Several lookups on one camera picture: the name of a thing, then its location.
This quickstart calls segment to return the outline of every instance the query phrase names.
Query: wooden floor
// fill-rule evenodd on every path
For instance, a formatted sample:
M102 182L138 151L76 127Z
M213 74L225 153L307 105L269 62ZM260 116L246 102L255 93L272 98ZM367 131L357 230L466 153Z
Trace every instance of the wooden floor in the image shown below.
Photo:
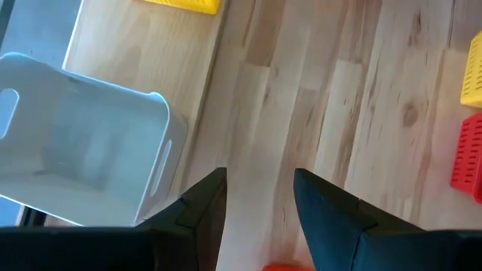
M231 0L183 188L229 174L218 270L310 266L304 167L426 229L482 228L449 187L475 0Z

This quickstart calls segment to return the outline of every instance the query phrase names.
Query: red object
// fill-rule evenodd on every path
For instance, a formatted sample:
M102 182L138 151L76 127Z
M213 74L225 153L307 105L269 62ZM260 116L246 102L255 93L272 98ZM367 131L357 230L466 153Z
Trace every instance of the red object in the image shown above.
M482 203L482 114L462 123L450 185Z
M315 271L309 268L286 267L286 266L266 266L263 271Z

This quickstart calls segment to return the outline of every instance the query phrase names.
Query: yellow plastic crate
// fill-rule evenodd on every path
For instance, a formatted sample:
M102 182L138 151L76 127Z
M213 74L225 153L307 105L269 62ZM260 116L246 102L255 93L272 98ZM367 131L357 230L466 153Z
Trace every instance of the yellow plastic crate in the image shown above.
M205 14L216 14L220 0L145 0L147 2L169 5L176 8L184 8L190 11L202 12Z
M460 103L482 108L482 32L470 43Z

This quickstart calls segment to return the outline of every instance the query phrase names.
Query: wood knot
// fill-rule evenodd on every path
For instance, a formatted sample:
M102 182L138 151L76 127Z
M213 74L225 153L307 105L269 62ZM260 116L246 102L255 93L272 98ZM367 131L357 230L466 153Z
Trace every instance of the wood knot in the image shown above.
M415 108L415 105L413 105L412 102L407 103L404 106L404 119L403 119L403 125L404 127L412 127L415 123L416 120L419 117L419 112Z

